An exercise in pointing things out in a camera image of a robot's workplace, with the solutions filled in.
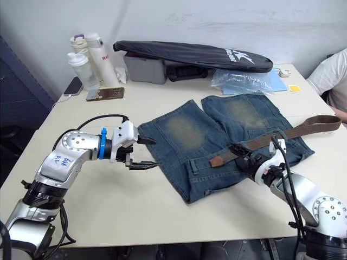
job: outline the white shirt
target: white shirt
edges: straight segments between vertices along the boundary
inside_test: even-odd
[[[327,103],[347,112],[347,49],[321,62],[307,82],[319,95],[330,90]]]

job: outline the clear plastic bottle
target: clear plastic bottle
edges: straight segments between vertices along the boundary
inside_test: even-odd
[[[85,90],[98,89],[100,88],[99,81],[92,71],[88,58],[82,52],[68,53],[69,64],[81,80]]]

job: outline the white wall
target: white wall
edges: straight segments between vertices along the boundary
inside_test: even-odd
[[[347,47],[346,0],[0,0],[1,34],[53,95],[73,77],[69,38],[97,31],[116,40],[208,44],[293,63],[304,76]],[[116,56],[110,53],[115,62]]]

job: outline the white water bottle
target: white water bottle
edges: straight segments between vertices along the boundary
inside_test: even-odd
[[[100,87],[97,77],[92,71],[88,58],[82,53],[68,53],[69,64],[81,80],[84,89],[89,91]]]
[[[104,43],[97,33],[85,35],[89,52],[91,53],[99,72],[104,79],[104,84],[108,88],[118,87],[118,79],[108,58]]]
[[[102,81],[102,76],[98,70],[98,67],[95,64],[91,54],[89,53],[85,36],[83,34],[78,34],[78,35],[75,35],[74,37],[71,37],[70,44],[71,44],[71,47],[74,49],[75,53],[79,53],[80,51],[83,50],[83,55],[85,55],[88,58],[89,63],[92,67],[92,71],[94,71],[98,81],[99,82]]]

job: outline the gray box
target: gray box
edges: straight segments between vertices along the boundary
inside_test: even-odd
[[[149,58],[135,53],[126,53],[123,57],[132,81],[164,84],[166,82],[165,61]]]

